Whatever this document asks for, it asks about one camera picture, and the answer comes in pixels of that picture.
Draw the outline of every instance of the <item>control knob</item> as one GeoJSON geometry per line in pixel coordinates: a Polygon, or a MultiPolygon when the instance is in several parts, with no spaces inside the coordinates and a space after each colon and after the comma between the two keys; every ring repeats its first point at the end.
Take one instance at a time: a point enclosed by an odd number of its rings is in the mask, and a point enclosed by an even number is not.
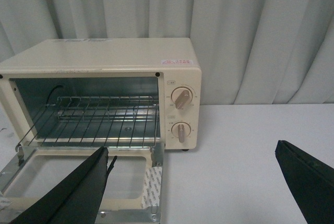
{"type": "Polygon", "coordinates": [[[178,138],[180,143],[185,141],[185,138],[190,134],[190,126],[184,122],[178,122],[173,125],[172,133],[178,138]]]}
{"type": "Polygon", "coordinates": [[[193,99],[192,92],[186,87],[178,87],[172,92],[172,100],[177,109],[182,109],[193,99]]]}

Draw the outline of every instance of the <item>black cable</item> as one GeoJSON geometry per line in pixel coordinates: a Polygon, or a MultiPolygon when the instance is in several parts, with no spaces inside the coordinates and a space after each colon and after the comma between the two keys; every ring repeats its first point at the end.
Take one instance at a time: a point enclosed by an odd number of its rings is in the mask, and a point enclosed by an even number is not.
{"type": "Polygon", "coordinates": [[[46,99],[46,103],[45,103],[45,106],[46,106],[46,107],[47,107],[47,104],[48,104],[48,102],[49,102],[49,100],[50,100],[50,97],[51,97],[52,93],[54,92],[54,90],[56,90],[56,89],[58,89],[58,88],[64,88],[64,86],[63,86],[63,85],[57,85],[57,86],[55,86],[54,88],[52,88],[52,90],[50,91],[50,93],[49,93],[49,95],[48,95],[48,97],[47,97],[47,99],[46,99]]]}

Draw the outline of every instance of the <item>sticker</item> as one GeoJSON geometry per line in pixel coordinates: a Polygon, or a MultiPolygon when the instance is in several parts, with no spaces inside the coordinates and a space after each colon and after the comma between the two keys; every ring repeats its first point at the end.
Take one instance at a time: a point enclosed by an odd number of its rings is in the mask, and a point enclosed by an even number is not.
{"type": "Polygon", "coordinates": [[[103,42],[111,41],[112,39],[56,39],[56,42],[103,42]]]}
{"type": "Polygon", "coordinates": [[[193,60],[162,60],[162,65],[193,65],[193,60]]]}
{"type": "Polygon", "coordinates": [[[145,171],[142,189],[141,208],[157,207],[160,202],[162,167],[148,168],[145,171]]]}
{"type": "Polygon", "coordinates": [[[4,195],[0,192],[0,211],[5,207],[8,207],[11,204],[11,201],[4,197],[4,195]]]}

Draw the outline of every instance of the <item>black object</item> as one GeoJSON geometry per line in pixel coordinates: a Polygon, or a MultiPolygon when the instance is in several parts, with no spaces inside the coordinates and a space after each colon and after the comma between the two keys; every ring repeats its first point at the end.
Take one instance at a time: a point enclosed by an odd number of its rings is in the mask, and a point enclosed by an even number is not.
{"type": "Polygon", "coordinates": [[[334,169],[280,140],[276,158],[308,224],[334,223],[334,169]]]}
{"type": "Polygon", "coordinates": [[[108,175],[108,149],[99,148],[11,224],[95,223],[108,175]]]}
{"type": "Polygon", "coordinates": [[[52,88],[52,90],[50,91],[50,93],[49,93],[49,95],[47,96],[47,99],[46,99],[46,103],[45,103],[46,108],[47,108],[47,105],[49,103],[49,100],[50,100],[50,97],[51,97],[52,93],[58,88],[64,88],[64,86],[63,85],[57,85],[54,88],[52,88]]]}

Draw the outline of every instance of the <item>white table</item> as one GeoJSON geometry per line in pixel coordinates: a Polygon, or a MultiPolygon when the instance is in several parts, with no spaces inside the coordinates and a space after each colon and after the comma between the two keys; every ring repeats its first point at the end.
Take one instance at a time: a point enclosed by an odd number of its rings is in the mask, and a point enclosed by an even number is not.
{"type": "MultiPolygon", "coordinates": [[[[17,140],[0,124],[1,170],[17,140]]],[[[306,224],[275,158],[279,139],[334,167],[334,104],[201,106],[196,149],[165,153],[162,223],[306,224]]]]}

